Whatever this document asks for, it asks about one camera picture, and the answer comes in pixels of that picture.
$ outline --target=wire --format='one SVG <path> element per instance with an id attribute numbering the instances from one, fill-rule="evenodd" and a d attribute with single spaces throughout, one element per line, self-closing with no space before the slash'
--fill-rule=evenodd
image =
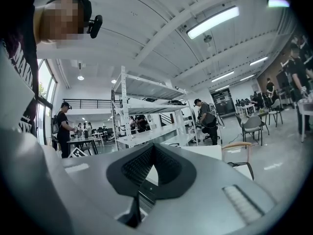
<path id="1" fill-rule="evenodd" d="M 231 142 L 234 142 L 238 137 L 239 137 L 239 135 L 242 135 L 241 133 L 239 133 L 238 134 L 238 136 L 237 137 L 235 137 L 235 139 L 234 140 L 232 140 L 232 141 L 230 141 L 228 144 L 230 144 Z"/>

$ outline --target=fluorescent light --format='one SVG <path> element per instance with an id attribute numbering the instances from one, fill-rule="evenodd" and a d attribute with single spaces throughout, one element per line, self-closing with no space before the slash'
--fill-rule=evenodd
<path id="1" fill-rule="evenodd" d="M 187 31 L 190 39 L 198 37 L 200 34 L 206 32 L 207 30 L 213 28 L 214 26 L 221 24 L 231 18 L 239 16 L 239 9 L 236 6 L 230 7 L 219 14 L 214 15 L 213 17 L 204 20 L 197 26 L 191 28 Z"/>
<path id="2" fill-rule="evenodd" d="M 230 72 L 230 73 L 227 73 L 227 74 L 225 74 L 225 75 L 223 75 L 223 76 L 220 76 L 220 77 L 218 77 L 218 78 L 215 78 L 215 79 L 213 79 L 211 82 L 215 82 L 215 81 L 220 80 L 221 78 L 226 77 L 226 76 L 229 76 L 229 75 L 231 75 L 231 74 L 234 74 L 234 71 L 232 71 L 232 72 Z"/>
<path id="3" fill-rule="evenodd" d="M 251 75 L 251 76 L 247 76 L 247 77 L 245 77 L 245 78 L 243 78 L 243 79 L 240 79 L 240 81 L 244 81 L 244 80 L 246 80 L 246 79 L 248 79 L 248 78 L 251 78 L 251 77 L 253 77 L 253 76 L 254 76 L 254 74 Z"/>
<path id="4" fill-rule="evenodd" d="M 289 7 L 286 0 L 268 0 L 268 7 Z"/>
<path id="5" fill-rule="evenodd" d="M 262 61 L 264 61 L 264 60 L 267 60 L 267 59 L 268 59 L 268 56 L 262 57 L 261 59 L 256 60 L 256 61 L 250 63 L 250 66 L 251 66 L 251 65 L 255 65 L 255 64 L 257 64 L 257 63 L 260 63 L 260 62 L 262 62 Z"/>
<path id="6" fill-rule="evenodd" d="M 229 85 L 226 85 L 226 86 L 224 86 L 224 87 L 221 87 L 221 88 L 219 88 L 219 89 L 217 89 L 217 90 L 215 90 L 215 91 L 218 92 L 218 91 L 220 91 L 220 90 L 222 90 L 222 89 L 225 89 L 225 88 L 227 88 L 227 87 L 229 87 Z"/>

